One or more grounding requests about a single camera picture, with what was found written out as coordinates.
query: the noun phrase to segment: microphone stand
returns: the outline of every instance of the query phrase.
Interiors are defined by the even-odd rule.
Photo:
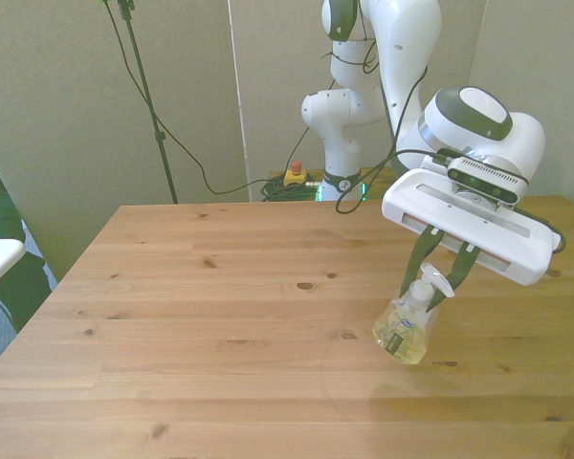
[[[179,204],[178,199],[176,197],[176,190],[174,189],[174,183],[172,182],[172,175],[170,173],[170,166],[168,165],[166,149],[164,148],[164,140],[166,139],[166,134],[160,130],[160,127],[157,122],[157,116],[155,115],[155,110],[153,109],[153,102],[151,101],[151,94],[149,93],[149,87],[146,84],[146,77],[144,76],[143,62],[141,61],[141,55],[138,51],[138,45],[136,44],[136,37],[134,36],[134,30],[132,29],[132,14],[130,13],[130,11],[134,10],[134,0],[118,0],[118,3],[121,18],[125,21],[127,31],[130,34],[132,48],[134,49],[134,56],[136,57],[136,63],[138,64],[138,71],[141,74],[141,81],[143,83],[146,104],[149,107],[151,120],[153,121],[153,128],[155,129],[155,140],[157,141],[157,144],[160,147],[160,154],[162,155],[162,162],[164,163],[164,171],[166,172],[166,179],[168,181],[168,186],[170,188],[170,194],[172,195],[172,203]]]

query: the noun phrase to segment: plastic bottle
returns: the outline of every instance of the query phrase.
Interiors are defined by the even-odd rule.
[[[407,293],[394,299],[374,323],[376,342],[394,359],[416,364],[428,352],[430,332],[438,311],[427,312],[434,287],[447,297],[455,295],[451,284],[431,263],[421,265],[423,275],[410,284]]]

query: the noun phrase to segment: white robotic arm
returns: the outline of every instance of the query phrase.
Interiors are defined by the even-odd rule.
[[[357,11],[361,27],[356,21]],[[415,232],[441,230],[445,235],[440,244],[454,251],[469,244],[469,251],[476,250],[476,262],[522,285],[535,283],[561,242],[548,226],[514,210],[541,160],[541,125],[528,115],[509,113],[493,96],[474,87],[442,90],[425,111],[415,88],[407,105],[408,94],[430,59],[440,20],[436,0],[325,0],[322,22],[336,42],[332,74],[347,88],[334,94],[351,98],[357,94],[351,88],[362,80],[367,87],[375,84],[360,67],[349,67],[349,79],[340,80],[340,72],[335,74],[341,68],[335,66],[341,49],[359,47],[361,56],[366,37],[360,28],[368,25],[377,42],[385,108],[397,138],[396,151],[430,152],[429,156],[395,155],[391,165],[402,177],[387,191],[383,215]],[[351,58],[361,61],[355,55]],[[366,107],[375,107],[374,114],[358,114],[362,123],[379,118],[373,100],[378,91],[374,89],[366,93]],[[336,192],[324,193],[324,198],[338,199],[359,176],[359,150],[351,156],[350,147],[333,138],[341,137],[346,125],[353,125],[349,122],[353,105],[344,103],[340,108],[338,103],[330,103],[332,94],[320,95],[307,98],[302,115],[323,138],[326,178],[334,181],[326,180],[323,185],[331,188],[339,183],[335,176],[344,185],[334,186]],[[328,174],[328,169],[337,173]]]

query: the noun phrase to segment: red button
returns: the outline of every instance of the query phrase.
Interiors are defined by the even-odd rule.
[[[300,161],[293,161],[291,163],[291,171],[294,175],[299,175],[302,171],[302,163]]]

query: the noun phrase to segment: white wall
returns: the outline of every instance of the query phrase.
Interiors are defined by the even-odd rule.
[[[443,30],[422,84],[427,103],[439,89],[468,83],[486,0],[440,0]],[[322,0],[231,0],[233,38],[250,179],[279,171],[306,125],[300,106],[307,94],[332,81],[331,41],[320,22]],[[389,147],[386,122],[349,135],[363,147],[363,166],[379,162]],[[311,131],[296,159],[323,168],[324,154]],[[253,190],[260,198],[258,187]]]
[[[489,0],[471,82],[544,126],[530,192],[574,201],[574,0]]]
[[[227,0],[135,3],[157,112],[212,185],[244,184]],[[213,197],[166,145],[181,202],[247,199]],[[0,176],[57,276],[118,206],[171,202],[148,111],[98,0],[0,0]]]

